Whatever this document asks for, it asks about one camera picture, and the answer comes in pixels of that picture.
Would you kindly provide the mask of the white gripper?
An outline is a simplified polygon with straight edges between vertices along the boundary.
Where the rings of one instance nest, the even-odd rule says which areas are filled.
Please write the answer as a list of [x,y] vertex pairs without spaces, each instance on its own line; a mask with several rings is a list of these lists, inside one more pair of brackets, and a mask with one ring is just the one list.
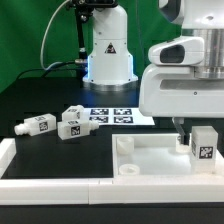
[[173,117],[181,144],[183,118],[224,118],[224,80],[196,76],[204,54],[203,38],[190,36],[154,45],[148,52],[151,64],[142,76],[139,110],[144,116]]

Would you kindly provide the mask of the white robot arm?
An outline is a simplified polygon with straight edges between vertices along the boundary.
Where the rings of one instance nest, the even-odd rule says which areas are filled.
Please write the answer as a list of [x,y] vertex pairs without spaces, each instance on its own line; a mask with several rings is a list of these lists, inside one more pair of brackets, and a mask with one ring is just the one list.
[[193,124],[224,126],[224,0],[156,0],[161,14],[181,26],[181,35],[152,45],[141,78],[127,50],[127,14],[121,6],[93,7],[93,50],[88,87],[109,90],[140,83],[144,116],[171,118],[181,140]]

